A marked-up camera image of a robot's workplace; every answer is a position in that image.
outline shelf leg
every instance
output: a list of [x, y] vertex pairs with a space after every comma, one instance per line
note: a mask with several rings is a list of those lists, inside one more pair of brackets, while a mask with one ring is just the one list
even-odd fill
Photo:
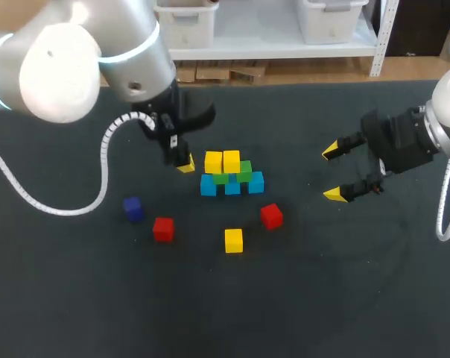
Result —
[[378, 77], [381, 74], [398, 6], [399, 0], [381, 0], [381, 26], [377, 37], [377, 49], [374, 55], [373, 66], [369, 73], [370, 77]]

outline red block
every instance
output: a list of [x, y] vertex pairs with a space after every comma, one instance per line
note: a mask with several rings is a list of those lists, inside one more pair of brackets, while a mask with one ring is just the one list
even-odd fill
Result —
[[174, 220], [157, 218], [153, 225], [153, 237], [157, 242], [172, 242], [174, 237]]
[[273, 230], [283, 225], [283, 214], [276, 206], [276, 204], [271, 204], [267, 207], [263, 207], [261, 211], [261, 217], [263, 225], [268, 230]]

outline white cable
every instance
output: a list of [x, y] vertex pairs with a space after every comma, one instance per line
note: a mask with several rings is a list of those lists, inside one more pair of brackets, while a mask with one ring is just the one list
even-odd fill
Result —
[[450, 239], [450, 224], [445, 233], [442, 233], [443, 213], [446, 208], [447, 190], [450, 182], [450, 160], [447, 164], [446, 174], [443, 178], [442, 193], [440, 194], [439, 211], [437, 213], [436, 233], [440, 241], [447, 241]]
[[111, 137], [113, 136], [115, 130], [117, 130], [121, 125], [123, 125], [125, 122], [129, 122], [132, 119], [138, 119], [139, 121], [144, 122], [149, 129], [153, 131], [155, 128], [155, 122], [145, 113], [139, 113], [139, 112], [131, 112], [128, 114], [124, 114], [121, 117], [118, 117], [108, 128], [106, 133], [103, 136], [103, 139], [101, 141], [101, 154], [100, 154], [100, 160], [101, 160], [101, 189], [99, 190], [98, 197], [87, 207], [84, 207], [82, 209], [76, 209], [76, 210], [60, 210], [60, 209], [54, 209], [53, 207], [48, 207], [44, 204], [41, 204], [38, 200], [35, 200], [34, 198], [29, 195], [25, 189], [20, 185], [18, 180], [13, 176], [11, 170], [7, 167], [3, 159], [0, 157], [0, 169], [7, 177], [10, 184], [13, 186], [13, 188], [21, 195], [22, 198], [24, 198], [30, 205], [33, 207], [36, 207], [38, 210], [41, 210], [45, 213], [57, 215], [57, 216], [79, 216], [83, 214], [87, 214], [92, 212], [94, 209], [96, 209], [104, 200], [104, 197], [106, 196], [107, 191], [107, 182], [109, 177], [109, 170], [107, 166], [107, 150], [109, 148], [109, 143], [111, 140]]

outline blue block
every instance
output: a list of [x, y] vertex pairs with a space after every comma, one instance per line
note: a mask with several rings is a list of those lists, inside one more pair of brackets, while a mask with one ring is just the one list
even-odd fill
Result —
[[142, 209], [139, 198], [124, 199], [124, 210], [127, 220], [130, 222], [140, 222], [144, 220], [144, 210]]
[[230, 174], [229, 183], [225, 184], [225, 195], [240, 195], [240, 183], [237, 183], [237, 175]]
[[217, 186], [213, 183], [213, 176], [202, 174], [200, 180], [200, 194], [202, 196], [217, 196]]
[[252, 181], [248, 183], [249, 194], [261, 194], [264, 192], [264, 178], [262, 172], [253, 172]]

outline green block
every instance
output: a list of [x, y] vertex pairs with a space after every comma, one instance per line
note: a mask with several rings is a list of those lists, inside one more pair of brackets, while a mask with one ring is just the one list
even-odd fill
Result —
[[228, 174], [213, 174], [213, 184], [215, 185], [225, 185], [229, 183]]
[[244, 160], [240, 162], [240, 173], [237, 174], [238, 183], [249, 183], [252, 181], [252, 162]]

